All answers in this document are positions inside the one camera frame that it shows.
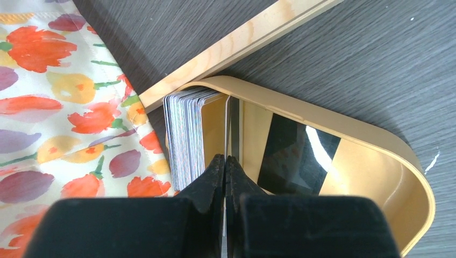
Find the gold striped credit card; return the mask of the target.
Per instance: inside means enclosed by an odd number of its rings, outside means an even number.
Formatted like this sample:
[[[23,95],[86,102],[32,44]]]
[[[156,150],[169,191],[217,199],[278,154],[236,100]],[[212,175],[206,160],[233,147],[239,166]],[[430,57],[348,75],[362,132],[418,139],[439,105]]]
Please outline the gold striped credit card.
[[[243,101],[228,96],[225,103],[225,147],[226,157],[235,157],[243,163],[242,151]]]

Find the stack of credit cards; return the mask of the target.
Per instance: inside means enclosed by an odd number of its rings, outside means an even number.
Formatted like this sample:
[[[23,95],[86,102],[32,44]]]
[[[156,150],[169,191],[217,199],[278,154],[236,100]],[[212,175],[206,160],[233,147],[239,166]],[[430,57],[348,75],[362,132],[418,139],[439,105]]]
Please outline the stack of credit cards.
[[[229,97],[206,87],[190,87],[163,99],[173,187],[182,191],[226,154]]]

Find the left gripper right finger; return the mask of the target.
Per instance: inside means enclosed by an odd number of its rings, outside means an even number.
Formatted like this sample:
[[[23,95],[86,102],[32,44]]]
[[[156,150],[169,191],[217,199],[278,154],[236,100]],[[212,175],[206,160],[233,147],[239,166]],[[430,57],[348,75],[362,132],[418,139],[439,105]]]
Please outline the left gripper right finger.
[[[269,195],[225,163],[228,257],[399,257],[379,207],[356,196]]]

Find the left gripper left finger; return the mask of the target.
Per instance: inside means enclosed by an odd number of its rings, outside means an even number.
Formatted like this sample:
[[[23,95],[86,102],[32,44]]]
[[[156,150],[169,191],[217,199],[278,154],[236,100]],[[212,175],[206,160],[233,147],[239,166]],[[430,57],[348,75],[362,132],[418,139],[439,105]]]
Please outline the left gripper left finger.
[[[225,158],[174,197],[55,202],[25,257],[220,257]]]

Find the black card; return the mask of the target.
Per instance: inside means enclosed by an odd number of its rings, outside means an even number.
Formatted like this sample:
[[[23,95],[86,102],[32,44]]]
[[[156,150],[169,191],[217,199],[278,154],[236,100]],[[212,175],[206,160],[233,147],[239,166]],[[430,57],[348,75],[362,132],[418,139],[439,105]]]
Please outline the black card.
[[[257,184],[273,194],[317,195],[341,138],[274,114]]]

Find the orange oval tray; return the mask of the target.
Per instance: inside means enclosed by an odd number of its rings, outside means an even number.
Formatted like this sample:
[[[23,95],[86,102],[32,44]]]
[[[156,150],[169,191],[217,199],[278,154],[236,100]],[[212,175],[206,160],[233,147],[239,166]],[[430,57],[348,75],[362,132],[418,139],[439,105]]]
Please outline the orange oval tray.
[[[434,220],[436,201],[411,147],[377,126],[234,77],[190,82],[243,101],[242,151],[247,176],[257,183],[272,116],[278,114],[341,138],[318,195],[371,199],[384,213],[402,256]]]

